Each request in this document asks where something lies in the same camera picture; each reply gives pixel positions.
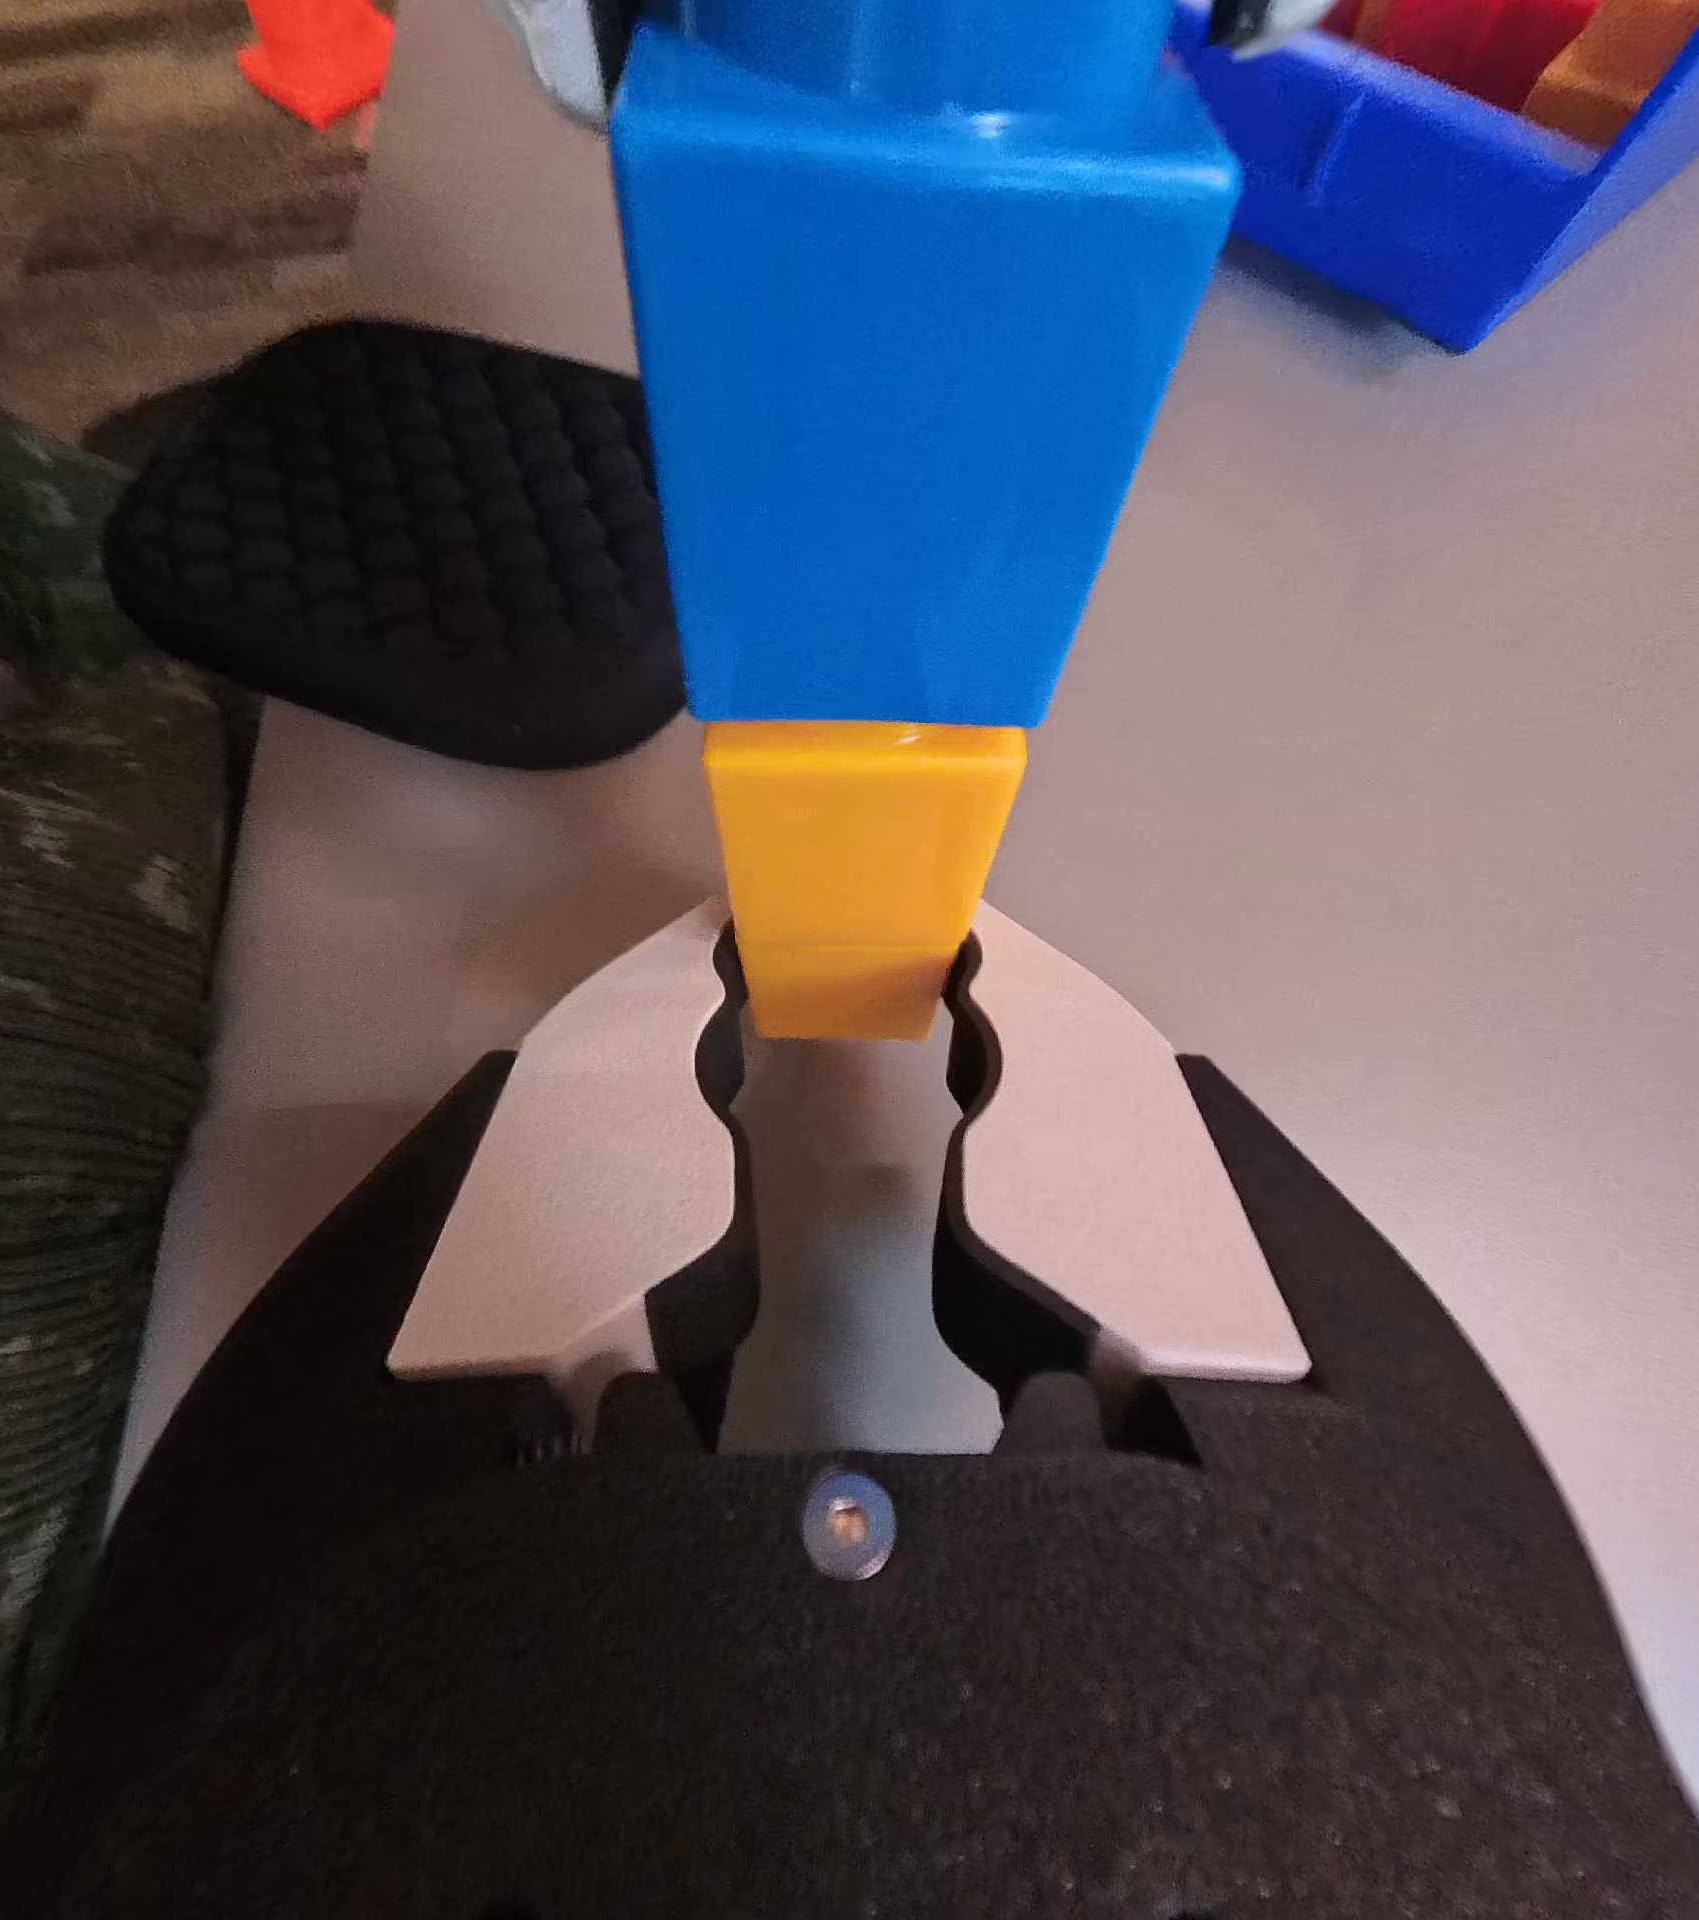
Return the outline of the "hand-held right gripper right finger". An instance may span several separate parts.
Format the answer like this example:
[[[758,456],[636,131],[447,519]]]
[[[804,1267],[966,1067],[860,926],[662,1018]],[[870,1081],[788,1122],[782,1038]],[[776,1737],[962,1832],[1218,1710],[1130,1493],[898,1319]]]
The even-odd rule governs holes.
[[[1106,1421],[1172,1380],[1290,1388],[1312,1360],[1172,1043],[984,903],[946,983],[958,1118],[940,1337],[1002,1417],[1042,1377]]]

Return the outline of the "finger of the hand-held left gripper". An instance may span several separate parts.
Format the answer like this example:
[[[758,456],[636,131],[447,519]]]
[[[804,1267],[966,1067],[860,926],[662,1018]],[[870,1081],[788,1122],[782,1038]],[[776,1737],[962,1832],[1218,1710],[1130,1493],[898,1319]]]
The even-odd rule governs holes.
[[[557,104],[604,131],[628,59],[628,5],[519,3],[519,40]]]
[[[1258,59],[1318,29],[1322,3],[1210,3],[1208,46]]]

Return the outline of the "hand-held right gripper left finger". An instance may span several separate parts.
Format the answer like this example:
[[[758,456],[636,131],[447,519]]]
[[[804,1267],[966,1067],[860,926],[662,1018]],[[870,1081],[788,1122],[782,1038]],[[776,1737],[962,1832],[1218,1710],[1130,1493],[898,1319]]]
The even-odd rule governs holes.
[[[762,1305],[728,905],[680,915],[527,1034],[387,1355],[407,1382],[539,1378],[592,1437],[626,1377],[716,1452]]]

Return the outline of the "blue plastic bin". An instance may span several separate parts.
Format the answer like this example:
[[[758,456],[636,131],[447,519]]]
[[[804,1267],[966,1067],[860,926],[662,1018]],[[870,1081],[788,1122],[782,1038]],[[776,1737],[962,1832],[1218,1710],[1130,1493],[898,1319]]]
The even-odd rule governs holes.
[[[1208,14],[1172,46],[1244,170],[1234,235],[1460,354],[1699,158],[1699,25],[1594,150],[1316,31],[1210,46]]]

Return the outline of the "pile of blocks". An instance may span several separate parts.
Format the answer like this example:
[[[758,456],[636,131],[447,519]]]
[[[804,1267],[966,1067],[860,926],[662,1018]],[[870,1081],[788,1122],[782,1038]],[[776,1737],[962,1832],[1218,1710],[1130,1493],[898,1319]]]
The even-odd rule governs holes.
[[[1342,3],[1324,29],[1606,148],[1698,35],[1699,3]]]

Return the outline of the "yellow mega block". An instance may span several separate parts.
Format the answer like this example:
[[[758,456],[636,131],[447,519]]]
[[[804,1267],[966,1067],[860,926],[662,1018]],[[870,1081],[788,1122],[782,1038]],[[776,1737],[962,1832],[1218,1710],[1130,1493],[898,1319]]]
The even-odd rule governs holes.
[[[958,956],[936,945],[736,945],[750,1016],[766,1043],[920,1045]]]
[[[702,756],[744,949],[952,954],[1000,850],[1028,736],[914,723],[712,723]]]

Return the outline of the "blue mega block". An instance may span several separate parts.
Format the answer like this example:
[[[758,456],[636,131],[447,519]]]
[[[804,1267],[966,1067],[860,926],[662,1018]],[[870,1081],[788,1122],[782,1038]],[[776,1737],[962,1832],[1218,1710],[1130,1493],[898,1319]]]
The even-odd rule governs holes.
[[[644,6],[608,132],[700,721],[1046,721],[1242,193],[1174,16]]]

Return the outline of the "orange traffic cone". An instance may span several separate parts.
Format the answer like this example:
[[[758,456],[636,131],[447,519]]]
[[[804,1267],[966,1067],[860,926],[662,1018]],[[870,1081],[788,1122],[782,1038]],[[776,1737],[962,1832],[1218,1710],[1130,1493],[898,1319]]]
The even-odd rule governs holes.
[[[383,99],[397,40],[375,3],[249,3],[239,68],[269,103],[331,131]]]

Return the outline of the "person's torso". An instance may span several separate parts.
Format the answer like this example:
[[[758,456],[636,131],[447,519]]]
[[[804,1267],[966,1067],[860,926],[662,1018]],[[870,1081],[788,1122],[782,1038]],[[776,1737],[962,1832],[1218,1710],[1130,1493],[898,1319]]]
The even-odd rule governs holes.
[[[0,408],[0,1813],[101,1555],[247,748],[107,588],[127,487]]]

